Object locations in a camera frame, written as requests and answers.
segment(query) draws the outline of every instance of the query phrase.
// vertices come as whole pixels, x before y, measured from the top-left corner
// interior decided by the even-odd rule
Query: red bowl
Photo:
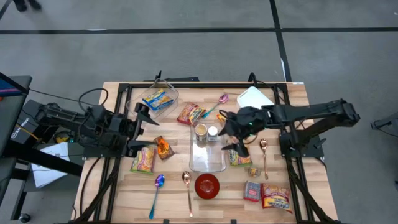
[[[195,191],[203,199],[212,199],[220,191],[220,183],[212,174],[202,174],[195,181]]]

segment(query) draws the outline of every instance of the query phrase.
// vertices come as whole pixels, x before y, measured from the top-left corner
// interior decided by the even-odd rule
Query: gold spoon
[[[184,181],[185,185],[187,186],[187,190],[188,190],[189,216],[193,217],[192,206],[191,206],[191,196],[189,194],[189,184],[191,183],[191,174],[187,171],[183,172],[182,180]]]
[[[267,161],[266,161],[266,149],[268,147],[268,142],[266,139],[261,139],[260,140],[260,148],[262,152],[264,153],[264,172],[266,176],[266,180],[268,180],[268,171],[267,171]]]

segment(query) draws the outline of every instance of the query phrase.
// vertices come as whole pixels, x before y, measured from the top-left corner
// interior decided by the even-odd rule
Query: clear plastic container
[[[143,103],[146,105],[146,103],[142,100],[144,97],[147,97],[149,95],[152,95],[159,91],[160,89],[163,89],[163,91],[166,92],[166,95],[169,96],[171,99],[173,99],[173,103],[168,105],[168,107],[160,109],[160,110],[149,110],[150,117],[156,121],[160,122],[163,118],[165,118],[170,112],[172,112],[175,108],[178,106],[178,96],[179,93],[178,91],[166,80],[157,78],[154,81],[154,84],[149,87],[145,92],[143,92],[141,95],[135,97],[133,100],[130,100],[126,103],[127,109],[129,110],[129,113],[133,115],[134,117],[137,116],[136,112],[134,112],[134,107],[136,103]]]
[[[207,130],[215,126],[218,132],[222,127],[217,121],[199,120],[196,125],[204,124]],[[224,136],[217,136],[216,141],[197,140],[195,127],[191,126],[191,149],[189,167],[197,172],[221,172],[226,169],[225,151],[221,150],[226,145]]]

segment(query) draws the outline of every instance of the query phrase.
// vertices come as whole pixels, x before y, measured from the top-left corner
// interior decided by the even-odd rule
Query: spoon
[[[218,103],[209,111],[207,111],[201,118],[205,119],[220,103],[226,103],[228,101],[228,94],[223,94],[218,99]]]
[[[149,214],[149,218],[153,219],[154,215],[155,215],[155,203],[156,203],[156,198],[157,198],[157,192],[159,191],[159,188],[162,187],[164,185],[164,175],[160,174],[157,176],[156,180],[155,180],[155,186],[156,186],[156,194],[155,194],[155,200],[154,200],[154,204],[152,205],[152,209],[150,210],[150,214]]]
[[[266,180],[268,180],[268,171],[267,171],[267,161],[266,161],[266,149],[268,147],[268,142],[266,139],[261,139],[260,140],[260,148],[262,152],[264,153],[264,172],[266,176]]]
[[[185,185],[187,186],[187,190],[188,190],[189,216],[193,217],[192,206],[191,206],[191,196],[189,194],[189,184],[191,183],[191,174],[187,171],[183,172],[182,180],[184,181]]]

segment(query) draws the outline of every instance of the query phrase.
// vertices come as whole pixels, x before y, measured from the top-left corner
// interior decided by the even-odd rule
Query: computer screen
[[[0,97],[25,95],[27,90],[0,72]]]

